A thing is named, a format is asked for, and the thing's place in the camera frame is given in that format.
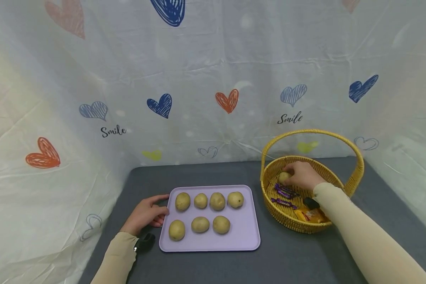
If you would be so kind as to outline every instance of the white backdrop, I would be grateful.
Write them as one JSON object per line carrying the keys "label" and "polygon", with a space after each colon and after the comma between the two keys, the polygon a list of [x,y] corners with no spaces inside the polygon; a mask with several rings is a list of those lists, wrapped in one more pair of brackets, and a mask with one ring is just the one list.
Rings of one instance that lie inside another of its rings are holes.
{"label": "white backdrop", "polygon": [[0,284],[76,283],[132,168],[306,128],[426,224],[426,0],[0,0]]}

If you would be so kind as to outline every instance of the person's left hand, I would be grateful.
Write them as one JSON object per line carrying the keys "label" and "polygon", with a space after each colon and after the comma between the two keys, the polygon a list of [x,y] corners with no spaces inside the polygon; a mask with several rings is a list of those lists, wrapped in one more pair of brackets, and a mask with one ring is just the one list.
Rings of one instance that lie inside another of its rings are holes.
{"label": "person's left hand", "polygon": [[169,209],[167,209],[166,206],[159,207],[155,203],[168,198],[168,194],[163,194],[142,200],[128,217],[120,232],[126,232],[133,236],[137,236],[142,228],[147,225],[161,227],[164,222],[164,217],[169,215]]}

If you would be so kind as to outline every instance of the hand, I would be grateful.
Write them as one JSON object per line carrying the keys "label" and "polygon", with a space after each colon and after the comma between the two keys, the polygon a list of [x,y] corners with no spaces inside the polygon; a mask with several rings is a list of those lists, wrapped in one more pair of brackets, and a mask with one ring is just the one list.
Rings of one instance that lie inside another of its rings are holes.
{"label": "hand", "polygon": [[296,185],[312,191],[319,183],[326,182],[307,162],[288,164],[282,171],[293,172],[293,175],[284,181],[284,185]]}
{"label": "hand", "polygon": [[168,194],[163,194],[142,200],[128,217],[120,232],[126,232],[133,236],[137,236],[142,228],[147,225],[161,227],[164,222],[164,217],[169,215],[169,209],[167,209],[166,206],[159,207],[155,203],[168,198]]}

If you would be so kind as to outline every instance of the purple candy wrapper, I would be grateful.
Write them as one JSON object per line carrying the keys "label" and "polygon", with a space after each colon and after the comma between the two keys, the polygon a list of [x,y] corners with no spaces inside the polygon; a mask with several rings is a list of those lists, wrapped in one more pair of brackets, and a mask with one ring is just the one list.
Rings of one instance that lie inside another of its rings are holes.
{"label": "purple candy wrapper", "polygon": [[285,192],[285,191],[282,191],[281,189],[278,189],[277,192],[278,192],[279,195],[281,195],[281,196],[283,196],[283,197],[285,197],[289,200],[295,197],[295,195],[292,194],[291,192]]}
{"label": "purple candy wrapper", "polygon": [[271,202],[276,202],[276,203],[279,203],[279,204],[282,204],[282,205],[285,205],[285,206],[292,207],[293,209],[298,209],[298,207],[293,205],[290,201],[280,200],[279,198],[278,199],[271,198]]}
{"label": "purple candy wrapper", "polygon": [[275,184],[275,189],[276,189],[277,191],[285,191],[285,192],[287,192],[288,194],[291,194],[291,195],[294,195],[294,196],[300,196],[300,195],[299,195],[299,194],[297,194],[295,191],[293,191],[293,189],[290,189],[290,188],[285,187],[285,186],[281,186],[279,183],[276,183],[276,184]]}

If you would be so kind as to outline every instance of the basket handle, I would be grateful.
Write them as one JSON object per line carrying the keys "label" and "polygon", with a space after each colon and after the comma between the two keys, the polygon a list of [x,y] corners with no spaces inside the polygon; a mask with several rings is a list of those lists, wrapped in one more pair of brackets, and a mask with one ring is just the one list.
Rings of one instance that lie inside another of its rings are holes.
{"label": "basket handle", "polygon": [[284,137],[288,137],[290,135],[300,134],[300,133],[318,133],[318,134],[329,135],[331,137],[338,138],[339,140],[346,143],[349,147],[351,147],[351,149],[355,152],[355,154],[357,156],[357,165],[355,166],[355,169],[354,169],[352,175],[350,176],[349,180],[347,180],[347,183],[344,185],[344,188],[345,189],[352,189],[352,191],[354,191],[354,189],[358,186],[361,178],[363,177],[363,173],[364,173],[364,161],[363,161],[363,156],[361,155],[360,150],[358,149],[358,147],[354,143],[352,143],[347,138],[342,137],[339,134],[329,132],[329,131],[323,131],[323,130],[320,130],[320,129],[301,129],[301,130],[296,130],[296,131],[290,131],[290,132],[278,135],[278,136],[274,137],[272,140],[270,140],[269,143],[267,143],[266,146],[264,147],[264,149],[262,150],[262,164],[261,164],[261,168],[260,168],[260,180],[261,181],[263,180],[263,170],[265,168],[265,157],[267,156],[267,153],[268,153],[268,150],[270,149],[270,147],[273,146],[277,141],[281,140]]}

